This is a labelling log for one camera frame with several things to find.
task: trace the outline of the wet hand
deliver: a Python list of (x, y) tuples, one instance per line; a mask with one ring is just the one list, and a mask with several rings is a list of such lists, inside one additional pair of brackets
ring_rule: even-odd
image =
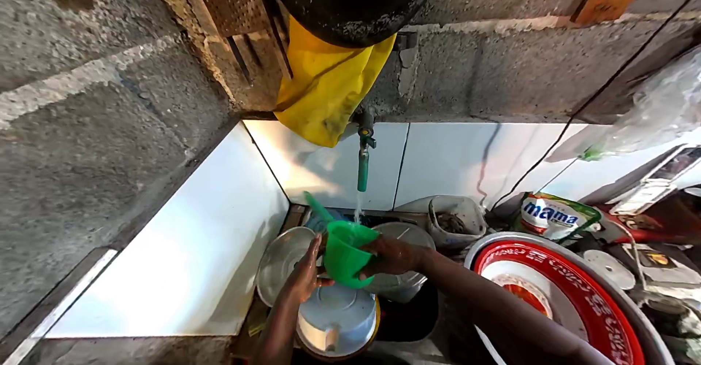
[(290, 295), (300, 303), (306, 302), (317, 287), (331, 286), (334, 283), (333, 280), (319, 277), (319, 274), (324, 272), (323, 267), (316, 266), (321, 246), (322, 238), (317, 234), (285, 283)]
[(375, 257), (363, 267), (358, 279), (365, 280), (376, 273), (402, 274), (421, 268), (425, 247), (409, 244), (398, 239), (380, 235), (377, 239), (360, 247)]

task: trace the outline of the concrete block wall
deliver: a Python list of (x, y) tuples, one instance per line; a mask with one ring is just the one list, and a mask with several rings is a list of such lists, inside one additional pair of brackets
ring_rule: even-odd
[(161, 0), (0, 0), (0, 338), (233, 127)]
[[(564, 122), (684, 2), (635, 0), (621, 20), (579, 28), (568, 18), (581, 1), (428, 0), (405, 27), (417, 47), (392, 53), (364, 104), (383, 121)], [(700, 4), (683, 8), (634, 64), (674, 57), (666, 49), (681, 43), (679, 29), (701, 28)], [(594, 109), (605, 102), (587, 109), (590, 121), (606, 124), (630, 104)]]

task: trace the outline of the yellow rag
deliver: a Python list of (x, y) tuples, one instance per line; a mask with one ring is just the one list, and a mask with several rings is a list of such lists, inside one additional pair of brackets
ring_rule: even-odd
[(293, 78), (283, 78), (275, 116), (319, 146), (334, 147), (348, 120), (375, 83), (396, 34), (363, 49), (338, 47), (315, 37), (290, 17), (287, 59)]

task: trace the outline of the white tiled wall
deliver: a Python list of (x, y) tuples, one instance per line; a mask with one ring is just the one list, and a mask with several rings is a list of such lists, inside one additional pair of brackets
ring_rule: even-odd
[[(583, 127), (571, 125), (563, 139)], [(489, 208), (563, 128), (564, 124), (411, 123), (395, 208), (425, 211), (428, 201), (413, 201), (438, 194), (471, 197)], [(570, 162), (541, 163), (517, 191), (538, 190)]]
[[(302, 192), (307, 190), (326, 207), (355, 208), (360, 149), (356, 127), (329, 149), (305, 141), (277, 121), (246, 120), (245, 124), (292, 202), (306, 204)], [(407, 123), (375, 124), (377, 148), (370, 149), (363, 208), (392, 208), (408, 127)]]
[[(355, 207), (357, 135), (328, 149), (310, 144), (279, 122), (246, 121), (246, 125), (293, 202), (303, 204), (302, 191), (309, 190), (328, 207)], [(363, 208), (426, 211), (428, 197), (434, 195), (467, 196), (491, 208), (542, 157), (564, 126), (378, 123), (378, 148), (370, 151)], [(515, 193), (543, 189), (560, 197), (581, 199), (674, 144), (695, 139), (691, 134), (623, 157), (575, 161), (581, 151), (576, 146), (605, 129), (606, 126), (572, 124), (548, 159), (529, 173)]]
[(237, 334), (289, 205), (239, 124), (47, 337)]

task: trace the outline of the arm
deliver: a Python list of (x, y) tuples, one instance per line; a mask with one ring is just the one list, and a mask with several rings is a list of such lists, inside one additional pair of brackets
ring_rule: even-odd
[(308, 300), (317, 287), (334, 283), (317, 278), (316, 258), (320, 246), (321, 236), (317, 235), (277, 295), (251, 365), (287, 365), (292, 360), (299, 305)]
[(610, 364), (598, 350), (563, 326), (435, 250), (382, 237), (363, 249), (378, 256), (361, 271), (360, 279), (380, 272), (419, 272), (446, 296), (460, 299), (477, 310), (475, 313), (480, 315), (476, 320), (478, 326), (483, 322), (500, 324), (532, 346), (576, 364)]

